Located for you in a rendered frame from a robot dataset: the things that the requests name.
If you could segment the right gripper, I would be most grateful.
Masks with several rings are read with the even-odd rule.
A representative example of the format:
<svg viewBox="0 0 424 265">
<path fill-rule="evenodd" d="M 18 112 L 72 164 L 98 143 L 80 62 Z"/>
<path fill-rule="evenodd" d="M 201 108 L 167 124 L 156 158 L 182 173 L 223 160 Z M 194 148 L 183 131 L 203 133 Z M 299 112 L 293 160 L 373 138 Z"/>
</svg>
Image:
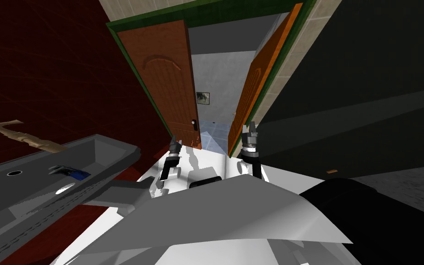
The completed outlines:
<svg viewBox="0 0 424 265">
<path fill-rule="evenodd" d="M 246 125 L 242 126 L 241 141 L 243 146 L 256 147 L 257 139 L 258 133 L 254 121 L 251 121 L 249 124 L 249 132 Z"/>
</svg>

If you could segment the brown wooden door leaf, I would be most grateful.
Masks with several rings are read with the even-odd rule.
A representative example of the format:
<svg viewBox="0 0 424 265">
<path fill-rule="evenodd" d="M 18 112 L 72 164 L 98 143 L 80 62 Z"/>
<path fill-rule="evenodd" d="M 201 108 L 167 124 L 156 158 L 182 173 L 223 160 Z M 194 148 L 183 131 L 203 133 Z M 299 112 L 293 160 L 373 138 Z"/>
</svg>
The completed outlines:
<svg viewBox="0 0 424 265">
<path fill-rule="evenodd" d="M 122 31 L 118 36 L 171 134 L 183 145 L 201 149 L 200 131 L 191 124 L 199 118 L 185 21 Z"/>
<path fill-rule="evenodd" d="M 233 154 L 242 126 L 245 125 L 302 6 L 302 2 L 296 3 L 290 12 L 280 14 L 258 46 L 230 127 L 228 156 Z"/>
</svg>

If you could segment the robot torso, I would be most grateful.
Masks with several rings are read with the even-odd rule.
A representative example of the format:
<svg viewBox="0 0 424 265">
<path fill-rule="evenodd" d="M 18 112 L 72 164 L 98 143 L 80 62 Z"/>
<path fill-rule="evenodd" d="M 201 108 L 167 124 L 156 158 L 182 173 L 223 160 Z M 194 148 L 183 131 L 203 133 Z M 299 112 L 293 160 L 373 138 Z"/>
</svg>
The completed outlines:
<svg viewBox="0 0 424 265">
<path fill-rule="evenodd" d="M 361 265 L 349 239 L 301 194 L 318 179 L 185 148 L 185 173 L 108 225 L 89 227 L 50 265 Z"/>
</svg>

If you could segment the blue and grey object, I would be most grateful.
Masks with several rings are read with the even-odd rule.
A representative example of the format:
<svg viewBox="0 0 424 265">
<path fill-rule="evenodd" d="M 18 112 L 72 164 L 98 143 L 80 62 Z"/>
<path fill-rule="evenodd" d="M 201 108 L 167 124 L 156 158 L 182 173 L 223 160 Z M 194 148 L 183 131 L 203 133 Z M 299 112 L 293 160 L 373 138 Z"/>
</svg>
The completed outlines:
<svg viewBox="0 0 424 265">
<path fill-rule="evenodd" d="M 48 170 L 50 171 L 49 175 L 62 174 L 65 176 L 72 177 L 78 181 L 82 181 L 88 178 L 89 176 L 91 176 L 91 174 L 86 171 L 82 171 L 82 170 L 71 168 L 71 167 L 61 166 L 61 165 L 50 167 L 48 168 Z"/>
</svg>

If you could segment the dark cabinet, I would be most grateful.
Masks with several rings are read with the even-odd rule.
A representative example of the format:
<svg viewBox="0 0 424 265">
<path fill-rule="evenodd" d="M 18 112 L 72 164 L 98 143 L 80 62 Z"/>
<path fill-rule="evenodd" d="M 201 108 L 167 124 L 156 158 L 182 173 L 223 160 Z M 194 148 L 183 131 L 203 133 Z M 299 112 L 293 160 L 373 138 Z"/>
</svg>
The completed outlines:
<svg viewBox="0 0 424 265">
<path fill-rule="evenodd" d="M 257 131 L 314 178 L 424 167 L 424 0 L 342 0 Z"/>
</svg>

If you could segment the tan faucet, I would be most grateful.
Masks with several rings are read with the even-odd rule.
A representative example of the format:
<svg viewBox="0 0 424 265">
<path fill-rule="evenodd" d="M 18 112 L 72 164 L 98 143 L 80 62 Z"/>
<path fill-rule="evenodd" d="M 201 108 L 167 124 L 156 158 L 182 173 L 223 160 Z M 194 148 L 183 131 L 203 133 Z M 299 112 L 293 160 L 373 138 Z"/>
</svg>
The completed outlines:
<svg viewBox="0 0 424 265">
<path fill-rule="evenodd" d="M 16 132 L 13 130 L 9 130 L 7 128 L 4 128 L 4 126 L 8 125 L 14 125 L 14 124 L 22 124 L 23 122 L 19 120 L 12 120 L 7 122 L 0 122 L 0 133 L 7 136 L 10 139 L 27 143 L 31 147 L 38 148 L 40 150 L 44 150 L 51 153 L 58 153 L 62 152 L 64 150 L 67 150 L 68 147 L 64 145 L 57 144 L 50 140 L 42 140 L 36 136 L 23 133 L 23 132 Z"/>
</svg>

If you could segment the grey sink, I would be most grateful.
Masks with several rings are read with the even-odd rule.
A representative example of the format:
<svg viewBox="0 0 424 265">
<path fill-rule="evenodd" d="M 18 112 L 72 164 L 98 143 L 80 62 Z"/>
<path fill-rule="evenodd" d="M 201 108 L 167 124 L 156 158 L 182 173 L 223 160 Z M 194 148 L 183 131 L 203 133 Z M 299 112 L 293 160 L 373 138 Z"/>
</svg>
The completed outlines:
<svg viewBox="0 0 424 265">
<path fill-rule="evenodd" d="M 0 262 L 134 164 L 141 150 L 99 134 L 0 164 Z M 78 181 L 48 168 L 86 171 Z"/>
</svg>

